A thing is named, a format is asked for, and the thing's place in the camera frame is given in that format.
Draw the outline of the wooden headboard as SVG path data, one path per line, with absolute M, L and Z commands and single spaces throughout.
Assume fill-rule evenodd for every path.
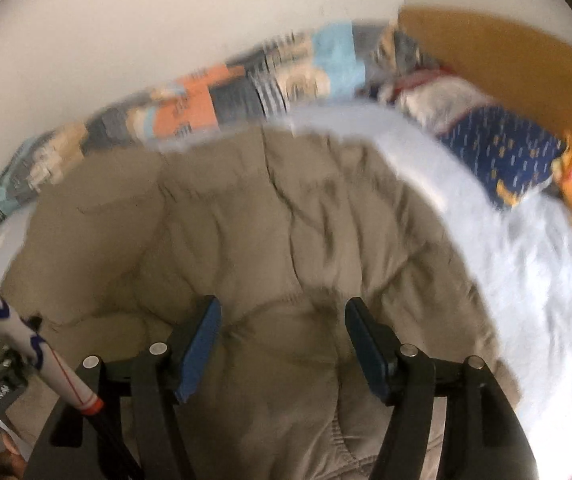
M 404 6 L 398 25 L 420 48 L 505 107 L 572 133 L 572 46 L 498 16 Z

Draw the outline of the khaki quilted hooded jacket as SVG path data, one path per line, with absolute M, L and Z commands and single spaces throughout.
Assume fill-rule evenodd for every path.
M 438 214 L 365 143 L 251 127 L 88 156 L 41 194 L 1 292 L 72 365 L 135 356 L 218 298 L 220 335 L 179 409 L 201 479 L 368 476 L 390 411 L 356 362 L 353 297 L 430 356 L 481 356 L 520 399 Z

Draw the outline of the white marker pen red tip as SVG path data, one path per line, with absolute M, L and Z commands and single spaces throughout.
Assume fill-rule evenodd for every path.
M 0 341 L 26 358 L 54 393 L 83 415 L 96 415 L 104 407 L 100 397 L 1 296 Z

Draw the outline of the patchwork patterned blanket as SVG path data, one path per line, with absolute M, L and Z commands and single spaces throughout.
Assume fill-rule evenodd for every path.
M 335 22 L 278 37 L 24 141 L 0 173 L 0 224 L 88 154 L 351 99 L 438 65 L 394 23 Z

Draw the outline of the light blue bed sheet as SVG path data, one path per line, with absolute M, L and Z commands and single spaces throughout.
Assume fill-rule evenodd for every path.
M 543 479 L 572 477 L 572 227 L 560 200 L 534 194 L 495 209 L 479 182 L 441 143 L 400 113 L 374 104 L 309 106 L 139 146 L 183 153 L 251 127 L 365 143 L 438 214 L 490 313 L 499 356 L 514 376 L 515 405 Z M 38 200 L 0 226 L 0 288 L 24 246 Z

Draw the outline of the navy star patterned pillow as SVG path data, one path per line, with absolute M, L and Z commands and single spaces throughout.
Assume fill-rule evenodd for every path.
M 416 70 L 368 92 L 434 136 L 480 182 L 490 202 L 510 209 L 553 181 L 565 143 L 443 68 Z

